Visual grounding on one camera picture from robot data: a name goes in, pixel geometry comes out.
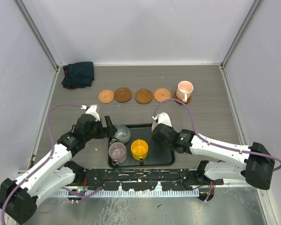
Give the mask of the grey ceramic mug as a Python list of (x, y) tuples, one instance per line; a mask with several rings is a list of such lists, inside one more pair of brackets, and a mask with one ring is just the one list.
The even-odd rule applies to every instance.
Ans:
[(115, 128), (117, 129), (117, 131), (113, 138), (110, 140), (109, 144), (112, 145), (115, 142), (119, 142), (122, 144), (128, 143), (131, 138), (129, 128), (125, 125), (116, 125)]

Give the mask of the cream ceramic mug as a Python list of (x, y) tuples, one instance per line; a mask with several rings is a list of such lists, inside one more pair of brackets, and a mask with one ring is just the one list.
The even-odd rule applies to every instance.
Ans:
[(158, 122), (153, 122), (152, 123), (152, 127), (151, 127), (151, 131), (153, 132), (154, 131), (154, 129), (156, 128), (156, 126), (158, 125)]

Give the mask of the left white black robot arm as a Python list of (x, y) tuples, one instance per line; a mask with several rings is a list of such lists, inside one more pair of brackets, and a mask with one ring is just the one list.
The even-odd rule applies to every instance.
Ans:
[(6, 214), (23, 224), (52, 193), (68, 184), (81, 185), (85, 171), (72, 158), (85, 148), (88, 141), (115, 135), (117, 130), (109, 116), (105, 116), (105, 122), (104, 127), (96, 112), (82, 114), (37, 164), (15, 180), (5, 179), (0, 185), (2, 224), (5, 224)]

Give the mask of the lilac ceramic mug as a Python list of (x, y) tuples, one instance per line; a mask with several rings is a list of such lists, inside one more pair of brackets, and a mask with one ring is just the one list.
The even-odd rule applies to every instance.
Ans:
[(108, 149), (109, 157), (111, 158), (112, 165), (118, 166), (127, 159), (126, 146), (123, 143), (115, 142)]

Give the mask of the pink ceramic mug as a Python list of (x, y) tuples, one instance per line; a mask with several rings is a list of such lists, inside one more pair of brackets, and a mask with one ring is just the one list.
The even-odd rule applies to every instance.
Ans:
[(193, 92), (193, 84), (189, 81), (181, 81), (176, 90), (176, 96), (179, 100), (186, 103), (188, 99), (191, 97)]

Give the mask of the yellow ceramic mug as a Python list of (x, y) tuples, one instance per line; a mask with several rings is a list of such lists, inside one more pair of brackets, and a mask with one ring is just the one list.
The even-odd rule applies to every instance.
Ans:
[(140, 165), (144, 164), (144, 160), (148, 156), (148, 144), (142, 139), (137, 139), (131, 144), (132, 157), (137, 160)]

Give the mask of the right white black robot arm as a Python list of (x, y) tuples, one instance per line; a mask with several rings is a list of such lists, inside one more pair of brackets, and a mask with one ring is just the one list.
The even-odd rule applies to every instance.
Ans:
[(187, 129), (177, 132), (162, 123), (152, 125), (152, 136), (166, 150), (218, 159), (219, 162), (200, 162), (196, 179), (202, 185), (212, 180), (233, 179), (244, 180), (262, 190), (270, 188), (275, 160), (258, 142), (251, 146), (234, 145), (197, 135)]

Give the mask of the brown wooden saucer coaster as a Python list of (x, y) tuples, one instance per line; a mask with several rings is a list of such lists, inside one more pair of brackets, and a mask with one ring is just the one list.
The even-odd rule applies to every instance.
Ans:
[(148, 104), (152, 99), (153, 94), (148, 89), (140, 89), (135, 93), (135, 100), (140, 104)]
[(118, 102), (125, 103), (132, 98), (132, 92), (129, 88), (121, 87), (114, 92), (114, 98)]
[[(181, 99), (179, 99), (179, 98), (177, 97), (177, 92), (176, 92), (176, 91), (174, 92), (174, 98), (177, 99), (177, 100), (182, 101)], [(188, 100), (185, 102), (185, 104), (190, 103), (191, 99), (192, 99), (192, 96), (190, 96), (190, 97), (188, 98)]]

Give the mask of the woven rattan coaster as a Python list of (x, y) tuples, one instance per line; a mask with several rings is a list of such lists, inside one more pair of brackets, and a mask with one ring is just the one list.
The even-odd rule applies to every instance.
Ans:
[(110, 103), (114, 99), (114, 93), (111, 90), (103, 90), (99, 93), (98, 99), (104, 104)]
[(166, 88), (159, 88), (154, 92), (154, 98), (157, 102), (162, 102), (171, 98), (171, 92)]

